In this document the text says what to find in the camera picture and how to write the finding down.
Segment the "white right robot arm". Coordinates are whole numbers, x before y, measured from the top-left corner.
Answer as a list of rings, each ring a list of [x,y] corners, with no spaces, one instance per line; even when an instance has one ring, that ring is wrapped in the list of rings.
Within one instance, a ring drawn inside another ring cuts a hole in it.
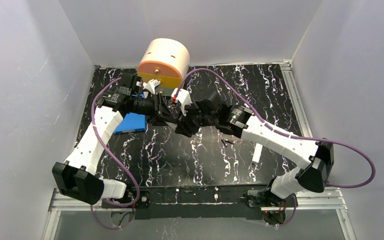
[[[268,199],[283,200],[299,191],[322,193],[333,166],[330,143],[303,140],[268,122],[262,122],[243,105],[227,105],[218,95],[192,102],[189,94],[172,95],[180,105],[177,134],[191,137],[201,127],[216,127],[221,133],[254,142],[284,156],[296,167],[272,179],[263,193]]]

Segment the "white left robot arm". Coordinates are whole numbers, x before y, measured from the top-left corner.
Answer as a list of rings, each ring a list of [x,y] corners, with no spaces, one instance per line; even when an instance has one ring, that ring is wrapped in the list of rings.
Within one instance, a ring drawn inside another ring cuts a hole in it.
[[[107,144],[126,114],[135,113],[158,120],[163,108],[164,101],[159,93],[141,96],[139,93],[126,95],[107,91],[98,95],[92,105],[91,123],[83,137],[64,162],[56,162],[52,167],[60,194],[89,205],[100,200],[122,199],[128,190],[126,183],[96,177],[101,155],[106,152],[131,179],[136,194],[134,200],[119,203],[119,206],[127,207],[137,202],[140,198],[137,180]]]

